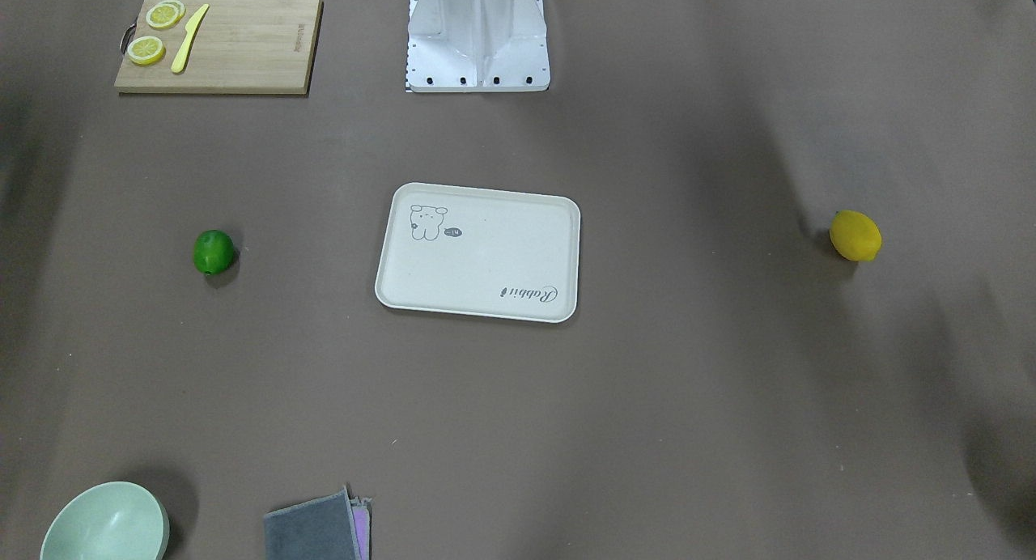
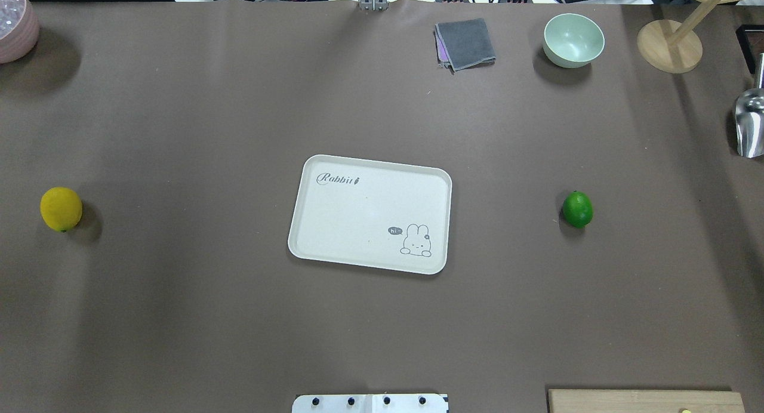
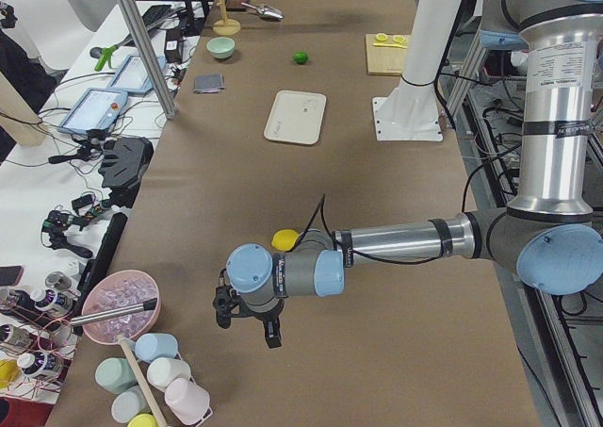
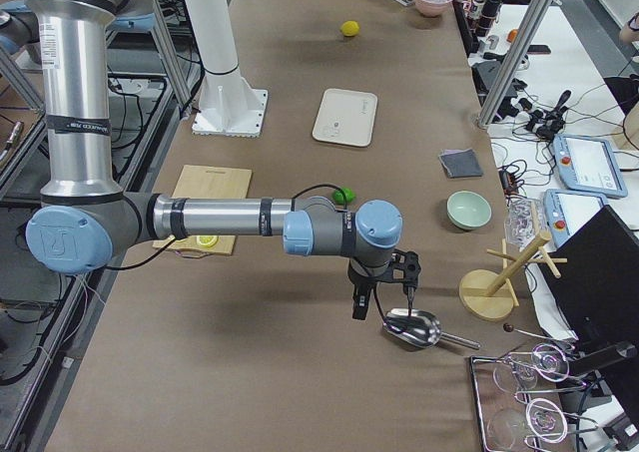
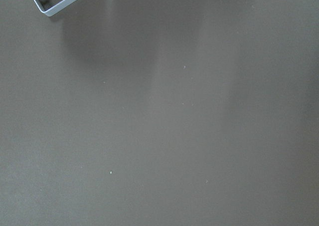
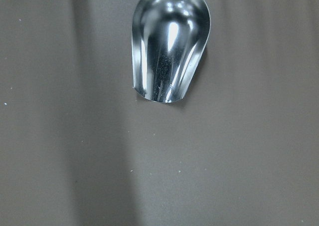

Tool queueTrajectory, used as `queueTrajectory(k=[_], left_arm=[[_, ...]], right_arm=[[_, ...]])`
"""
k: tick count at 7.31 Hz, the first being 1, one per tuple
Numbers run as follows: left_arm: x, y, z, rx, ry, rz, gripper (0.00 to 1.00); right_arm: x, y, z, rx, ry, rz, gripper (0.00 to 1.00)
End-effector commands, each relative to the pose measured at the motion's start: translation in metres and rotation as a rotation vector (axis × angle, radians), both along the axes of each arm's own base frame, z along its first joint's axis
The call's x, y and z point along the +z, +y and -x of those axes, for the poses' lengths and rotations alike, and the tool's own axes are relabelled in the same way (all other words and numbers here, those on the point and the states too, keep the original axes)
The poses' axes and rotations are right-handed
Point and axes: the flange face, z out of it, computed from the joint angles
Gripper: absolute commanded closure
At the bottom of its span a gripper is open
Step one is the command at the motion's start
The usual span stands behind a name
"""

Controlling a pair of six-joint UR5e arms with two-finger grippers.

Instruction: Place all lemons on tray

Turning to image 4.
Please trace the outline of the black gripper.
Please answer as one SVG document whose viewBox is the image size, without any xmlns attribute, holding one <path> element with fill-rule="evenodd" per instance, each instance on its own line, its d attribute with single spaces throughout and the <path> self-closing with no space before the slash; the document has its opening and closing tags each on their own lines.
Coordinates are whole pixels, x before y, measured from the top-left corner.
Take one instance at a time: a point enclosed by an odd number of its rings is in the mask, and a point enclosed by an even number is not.
<svg viewBox="0 0 639 452">
<path fill-rule="evenodd" d="M 395 249 L 386 271 L 387 283 L 400 283 L 404 287 L 407 301 L 407 316 L 412 316 L 415 289 L 418 288 L 420 264 L 414 251 Z M 356 285 L 352 295 L 352 315 L 355 320 L 365 320 L 368 313 L 371 287 Z"/>
</svg>

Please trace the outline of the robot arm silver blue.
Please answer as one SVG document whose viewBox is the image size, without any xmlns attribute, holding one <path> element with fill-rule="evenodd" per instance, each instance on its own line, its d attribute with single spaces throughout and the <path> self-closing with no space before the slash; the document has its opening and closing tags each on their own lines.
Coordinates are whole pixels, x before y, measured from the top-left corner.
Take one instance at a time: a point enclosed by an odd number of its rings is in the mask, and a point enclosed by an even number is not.
<svg viewBox="0 0 639 452">
<path fill-rule="evenodd" d="M 50 180 L 26 241 L 35 258 L 69 275 L 106 266 L 129 247 L 194 235 L 282 238 L 296 255 L 348 259 L 353 311 L 365 319 L 382 283 L 413 297 L 420 267 L 398 248 L 402 217 L 374 200 L 356 211 L 303 192 L 290 199 L 208 200 L 127 193 L 112 171 L 106 30 L 149 28 L 154 0 L 25 0 L 39 26 Z"/>
</svg>

